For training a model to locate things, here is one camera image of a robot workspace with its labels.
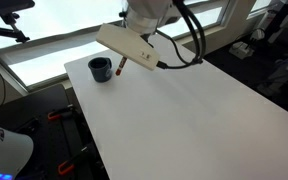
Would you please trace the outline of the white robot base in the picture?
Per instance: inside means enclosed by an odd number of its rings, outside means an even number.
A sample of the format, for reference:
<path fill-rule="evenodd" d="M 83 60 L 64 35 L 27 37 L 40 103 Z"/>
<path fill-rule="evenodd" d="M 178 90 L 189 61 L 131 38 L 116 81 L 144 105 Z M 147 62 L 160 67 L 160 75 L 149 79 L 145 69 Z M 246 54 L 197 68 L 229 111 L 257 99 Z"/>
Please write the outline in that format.
<path fill-rule="evenodd" d="M 0 127 L 0 180 L 15 180 L 33 153 L 33 140 Z"/>

